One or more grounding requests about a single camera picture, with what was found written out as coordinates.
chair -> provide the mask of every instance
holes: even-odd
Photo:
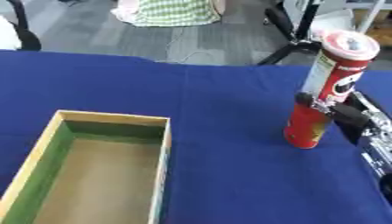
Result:
[[[276,28],[287,38],[288,44],[272,53],[269,57],[260,61],[257,65],[274,65],[283,58],[289,56],[293,52],[301,52],[303,50],[317,53],[321,48],[321,44],[308,38],[313,19],[322,1],[309,0],[304,15],[299,23],[299,27],[294,31],[294,25],[291,23],[288,15],[284,11],[282,3],[274,8],[265,10],[266,20],[264,24],[271,22]]]
[[[25,14],[25,7],[20,0],[6,0],[12,5],[15,14],[17,15],[17,24],[13,24],[15,31],[22,42],[22,51],[40,51],[41,42],[37,36],[29,31],[29,24]]]

floor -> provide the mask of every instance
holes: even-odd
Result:
[[[11,7],[0,13],[12,19]],[[270,0],[227,0],[219,23],[176,28],[138,28],[111,15],[111,0],[86,0],[72,6],[56,0],[24,0],[31,29],[44,51],[138,56],[198,65],[253,65],[286,43],[274,25],[263,25]],[[310,65],[314,55],[293,53],[280,64]],[[392,69],[384,50],[372,69]]]

red can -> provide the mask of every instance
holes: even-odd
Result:
[[[301,92],[324,102],[343,102],[380,46],[355,31],[330,31],[323,35],[322,46]],[[310,149],[318,144],[330,121],[317,110],[296,104],[284,136],[292,145]]]

blue tablecloth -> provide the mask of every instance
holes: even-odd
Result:
[[[360,152],[332,126],[314,150],[282,128],[309,67],[180,66],[0,52],[0,194],[57,109],[172,119],[170,224],[392,223]],[[359,88],[392,111],[392,73]]]

metal robot arm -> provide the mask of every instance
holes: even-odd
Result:
[[[335,121],[346,139],[361,150],[379,179],[381,193],[392,205],[392,119],[382,107],[359,91],[344,103],[318,101],[307,93],[297,94],[296,102]]]

